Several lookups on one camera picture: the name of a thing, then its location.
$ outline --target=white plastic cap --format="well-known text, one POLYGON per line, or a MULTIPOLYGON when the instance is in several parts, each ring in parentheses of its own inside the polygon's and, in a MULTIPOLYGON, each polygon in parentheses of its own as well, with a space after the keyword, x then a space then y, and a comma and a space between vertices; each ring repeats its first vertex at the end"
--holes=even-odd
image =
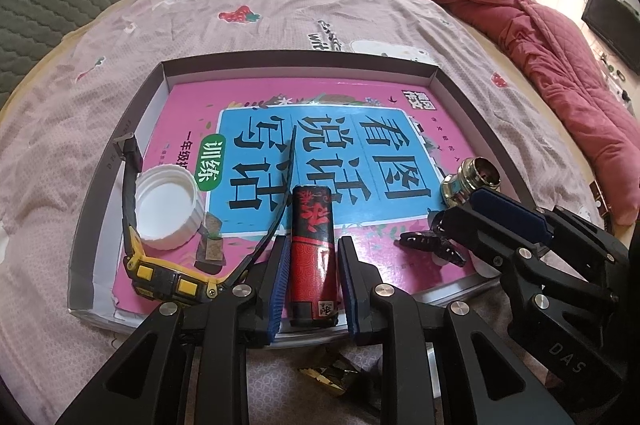
POLYGON ((140 239, 152 248, 174 249, 189 241, 204 219, 204 203, 191 173, 167 164, 138 176, 136 218, 140 239))

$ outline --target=green label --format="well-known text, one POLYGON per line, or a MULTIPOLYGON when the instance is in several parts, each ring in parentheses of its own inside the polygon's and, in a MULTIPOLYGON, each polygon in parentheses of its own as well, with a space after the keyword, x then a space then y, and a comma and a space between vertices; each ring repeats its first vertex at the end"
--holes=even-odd
POLYGON ((213 190, 222 181, 225 145, 226 139, 221 134, 209 134, 202 139, 193 175, 198 188, 203 192, 213 190))

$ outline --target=yellow button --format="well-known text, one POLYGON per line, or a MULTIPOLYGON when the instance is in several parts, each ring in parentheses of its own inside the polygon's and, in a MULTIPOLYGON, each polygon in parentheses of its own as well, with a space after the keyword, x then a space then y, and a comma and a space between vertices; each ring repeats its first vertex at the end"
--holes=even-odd
POLYGON ((195 297, 197 289, 198 285, 193 282, 189 282, 188 280, 180 279, 178 282, 178 291, 186 293, 187 295, 195 297))
POLYGON ((148 266, 140 265, 138 267, 138 277, 141 279, 151 280, 151 276, 154 274, 154 269, 148 266))

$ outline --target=bed sheet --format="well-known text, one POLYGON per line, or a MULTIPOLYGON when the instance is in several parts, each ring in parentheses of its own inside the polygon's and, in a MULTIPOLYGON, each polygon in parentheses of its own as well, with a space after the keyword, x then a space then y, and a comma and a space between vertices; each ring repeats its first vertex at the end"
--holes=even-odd
MULTIPOLYGON (((0 373, 36 425, 55 421, 122 340, 66 311, 68 258, 98 157, 161 60, 314 46, 428 54, 484 114, 541 206, 558 202, 597 217, 588 179, 558 131, 469 32, 428 0, 133 0, 69 46, 15 95, 0 125, 0 221, 9 235, 0 264, 0 373)), ((377 352, 358 355, 370 360, 377 352)), ((275 358, 250 356, 252 423, 295 423, 301 413, 312 416, 308 423, 367 423, 335 415, 335 404, 308 392, 292 372, 275 383, 275 358), (270 396, 277 390, 289 391, 286 405, 271 403, 279 401, 270 396)))

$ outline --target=television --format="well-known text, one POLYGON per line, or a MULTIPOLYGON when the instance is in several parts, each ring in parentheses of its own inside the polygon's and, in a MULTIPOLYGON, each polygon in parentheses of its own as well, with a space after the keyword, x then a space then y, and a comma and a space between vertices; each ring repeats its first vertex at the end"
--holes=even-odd
POLYGON ((618 0, 589 0, 582 20, 634 73, 640 74, 640 18, 618 0))

